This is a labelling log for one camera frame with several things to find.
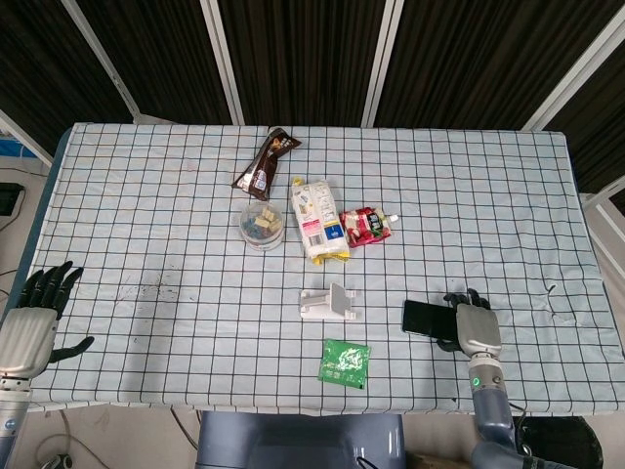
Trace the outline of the clear jar of binder clips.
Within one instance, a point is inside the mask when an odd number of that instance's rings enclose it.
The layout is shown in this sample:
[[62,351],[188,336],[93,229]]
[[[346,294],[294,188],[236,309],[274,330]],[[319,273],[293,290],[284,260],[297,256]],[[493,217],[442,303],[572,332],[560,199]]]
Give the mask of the clear jar of binder clips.
[[284,216],[273,204],[257,201],[242,210],[239,228],[249,247],[258,251],[273,250],[283,240]]

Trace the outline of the white folding phone stand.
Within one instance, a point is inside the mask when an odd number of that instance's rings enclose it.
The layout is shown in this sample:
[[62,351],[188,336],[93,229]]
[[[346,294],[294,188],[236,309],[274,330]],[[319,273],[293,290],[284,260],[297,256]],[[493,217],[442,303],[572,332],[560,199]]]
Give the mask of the white folding phone stand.
[[355,294],[337,283],[327,290],[304,289],[300,294],[300,317],[303,320],[356,320],[352,309]]

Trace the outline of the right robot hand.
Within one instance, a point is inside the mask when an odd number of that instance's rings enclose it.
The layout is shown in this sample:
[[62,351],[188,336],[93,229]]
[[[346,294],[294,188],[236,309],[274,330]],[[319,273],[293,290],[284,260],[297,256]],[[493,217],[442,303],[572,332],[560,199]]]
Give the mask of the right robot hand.
[[467,293],[446,293],[443,300],[455,314],[456,337],[438,339],[445,352],[463,352],[467,357],[489,354],[499,358],[502,350],[499,323],[490,303],[472,288]]

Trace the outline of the brown chocolate snack wrapper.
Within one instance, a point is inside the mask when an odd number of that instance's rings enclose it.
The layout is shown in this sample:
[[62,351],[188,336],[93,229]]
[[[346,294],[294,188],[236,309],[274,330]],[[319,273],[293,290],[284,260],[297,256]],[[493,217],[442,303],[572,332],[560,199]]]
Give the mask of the brown chocolate snack wrapper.
[[266,136],[253,161],[233,181],[231,187],[241,189],[261,201],[268,201],[277,161],[301,144],[301,141],[291,137],[284,129],[273,129]]

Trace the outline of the green tea sachet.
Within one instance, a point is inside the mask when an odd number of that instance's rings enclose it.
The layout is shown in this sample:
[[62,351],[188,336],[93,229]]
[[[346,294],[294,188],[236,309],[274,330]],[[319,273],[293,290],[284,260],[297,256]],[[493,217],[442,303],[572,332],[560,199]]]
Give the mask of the green tea sachet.
[[368,377],[371,349],[341,340],[325,339],[318,379],[322,382],[363,389]]

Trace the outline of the white and yellow food pack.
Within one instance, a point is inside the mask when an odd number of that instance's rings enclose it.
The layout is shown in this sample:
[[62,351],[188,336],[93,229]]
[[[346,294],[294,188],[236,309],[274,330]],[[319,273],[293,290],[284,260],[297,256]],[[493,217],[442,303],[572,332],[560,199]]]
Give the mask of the white and yellow food pack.
[[315,265],[351,258],[334,197],[325,181],[306,184],[303,178],[294,178],[291,203],[306,256]]

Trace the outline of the white partition frame post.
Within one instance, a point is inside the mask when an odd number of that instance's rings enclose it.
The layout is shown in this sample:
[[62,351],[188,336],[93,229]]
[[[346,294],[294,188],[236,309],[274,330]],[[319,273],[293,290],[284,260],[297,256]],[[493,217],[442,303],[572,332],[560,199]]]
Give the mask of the white partition frame post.
[[139,107],[135,99],[133,98],[128,87],[123,81],[117,68],[113,64],[110,56],[106,52],[96,32],[89,24],[87,18],[82,12],[77,1],[76,0],[61,0],[61,3],[64,9],[66,10],[66,12],[69,14],[72,21],[74,22],[74,24],[76,25],[76,27],[78,28],[78,30],[80,31],[80,33],[82,34],[83,38],[87,42],[91,51],[93,52],[93,54],[99,61],[100,65],[103,67],[108,78],[113,83],[113,86],[117,90],[126,108],[131,114],[133,118],[133,122],[138,123],[141,119],[142,114],[139,110]]
[[218,0],[199,0],[233,125],[245,124]]
[[48,167],[52,166],[54,158],[2,109],[0,109],[0,129],[7,131],[24,144],[42,163]]
[[371,67],[367,93],[360,126],[375,126],[377,110],[381,101],[389,63],[393,54],[404,0],[385,0],[374,59]]
[[522,131],[542,131],[624,41],[625,1],[528,118]]
[[582,194],[589,235],[612,267],[625,278],[625,216],[611,198],[625,192],[625,176],[597,193]]

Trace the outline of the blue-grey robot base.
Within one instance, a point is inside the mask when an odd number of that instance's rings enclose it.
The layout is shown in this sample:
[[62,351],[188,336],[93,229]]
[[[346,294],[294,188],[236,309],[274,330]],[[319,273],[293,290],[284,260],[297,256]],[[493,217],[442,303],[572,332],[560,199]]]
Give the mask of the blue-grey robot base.
[[195,469],[406,469],[402,419],[204,411]]

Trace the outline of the white black-checked tablecloth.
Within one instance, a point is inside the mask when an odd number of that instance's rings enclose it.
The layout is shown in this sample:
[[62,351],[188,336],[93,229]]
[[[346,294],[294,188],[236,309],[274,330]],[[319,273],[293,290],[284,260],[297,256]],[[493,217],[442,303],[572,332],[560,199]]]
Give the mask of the white black-checked tablecloth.
[[[38,407],[189,405],[298,413],[472,409],[467,358],[401,330],[405,300],[475,289],[500,323],[511,401],[625,409],[625,356],[560,133],[294,127],[271,201],[282,242],[249,247],[231,187],[264,127],[77,124],[42,201],[32,270],[84,269],[56,343],[83,355],[33,381]],[[325,181],[340,214],[392,235],[315,265],[291,203]],[[304,289],[352,291],[356,320],[303,320]],[[322,382],[325,339],[371,349],[363,389]]]

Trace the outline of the black bag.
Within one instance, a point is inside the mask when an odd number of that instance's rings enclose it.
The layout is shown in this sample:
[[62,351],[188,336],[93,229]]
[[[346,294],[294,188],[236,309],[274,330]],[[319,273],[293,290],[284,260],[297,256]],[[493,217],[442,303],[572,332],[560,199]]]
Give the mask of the black bag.
[[604,469],[603,449],[580,416],[515,418],[519,451],[577,469]]

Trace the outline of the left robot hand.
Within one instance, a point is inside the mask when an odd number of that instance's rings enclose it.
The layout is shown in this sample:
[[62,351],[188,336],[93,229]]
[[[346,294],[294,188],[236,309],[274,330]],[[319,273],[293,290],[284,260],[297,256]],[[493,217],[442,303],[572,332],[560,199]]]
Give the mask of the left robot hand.
[[0,326],[0,388],[23,386],[48,365],[77,357],[93,345],[95,338],[87,336],[74,346],[55,347],[64,309],[83,272],[67,261],[26,280]]

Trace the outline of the red spouted drink pouch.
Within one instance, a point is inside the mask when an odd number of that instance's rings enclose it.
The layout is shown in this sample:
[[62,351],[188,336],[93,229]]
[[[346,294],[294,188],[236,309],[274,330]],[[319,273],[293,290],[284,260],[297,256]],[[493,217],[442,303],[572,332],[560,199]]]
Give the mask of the red spouted drink pouch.
[[396,214],[386,215],[381,208],[363,207],[340,214],[349,248],[381,242],[392,235]]

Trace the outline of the black box device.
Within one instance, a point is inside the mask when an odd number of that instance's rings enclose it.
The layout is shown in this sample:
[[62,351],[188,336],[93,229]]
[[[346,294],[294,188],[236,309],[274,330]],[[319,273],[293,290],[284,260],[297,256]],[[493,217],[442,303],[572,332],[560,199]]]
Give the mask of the black box device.
[[11,216],[25,187],[17,183],[0,183],[0,216]]

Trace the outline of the black smartphone with teal edge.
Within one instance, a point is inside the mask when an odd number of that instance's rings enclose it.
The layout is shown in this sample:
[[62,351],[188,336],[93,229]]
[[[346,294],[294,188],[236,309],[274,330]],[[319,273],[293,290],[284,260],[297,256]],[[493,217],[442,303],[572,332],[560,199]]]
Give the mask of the black smartphone with teal edge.
[[434,339],[456,341],[458,339],[456,312],[446,306],[405,300],[401,330]]

